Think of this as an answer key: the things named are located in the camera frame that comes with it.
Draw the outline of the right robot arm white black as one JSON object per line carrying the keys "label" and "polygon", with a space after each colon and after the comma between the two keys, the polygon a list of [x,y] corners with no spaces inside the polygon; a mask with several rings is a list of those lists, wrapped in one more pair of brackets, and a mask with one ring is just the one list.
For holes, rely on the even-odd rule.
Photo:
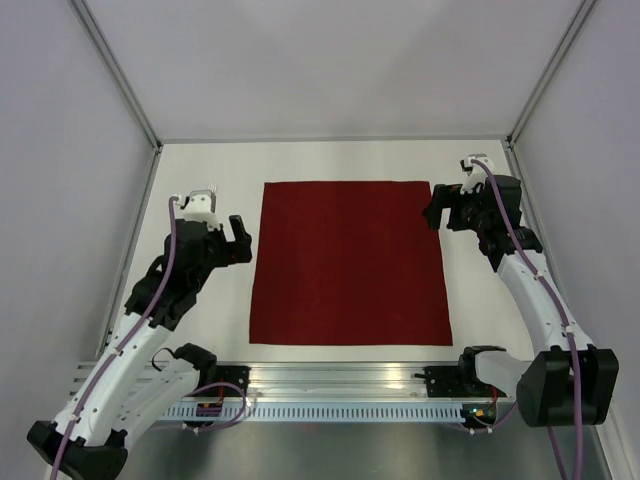
{"label": "right robot arm white black", "polygon": [[610,349],[584,333],[561,299],[535,232],[522,225],[521,183],[498,175],[466,193],[438,184],[423,215],[430,229],[472,231],[479,250],[506,285],[534,350],[521,361],[498,346],[468,346],[459,357],[459,388],[478,395],[489,386],[512,397],[530,427],[600,425],[607,417],[619,373]]}

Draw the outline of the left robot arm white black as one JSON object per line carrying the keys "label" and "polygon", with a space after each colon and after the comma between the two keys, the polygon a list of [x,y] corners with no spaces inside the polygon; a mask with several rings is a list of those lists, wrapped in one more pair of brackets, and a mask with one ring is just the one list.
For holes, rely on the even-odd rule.
{"label": "left robot arm white black", "polygon": [[229,221],[231,239],[204,221],[171,218],[163,254],[135,284],[110,344],[86,381],[54,419],[35,422],[27,434],[50,465],[51,478],[117,478],[140,437],[185,397],[236,392],[241,406],[248,406],[245,387],[219,377],[216,355],[193,343],[173,350],[149,383],[133,389],[195,306],[210,274],[251,261],[251,235],[240,216]]}

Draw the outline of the dark red cloth napkin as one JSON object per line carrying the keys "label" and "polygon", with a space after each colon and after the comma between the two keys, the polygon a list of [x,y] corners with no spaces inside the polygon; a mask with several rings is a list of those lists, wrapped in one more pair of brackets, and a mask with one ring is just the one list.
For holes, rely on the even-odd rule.
{"label": "dark red cloth napkin", "polygon": [[424,181],[267,183],[249,341],[284,346],[450,346]]}

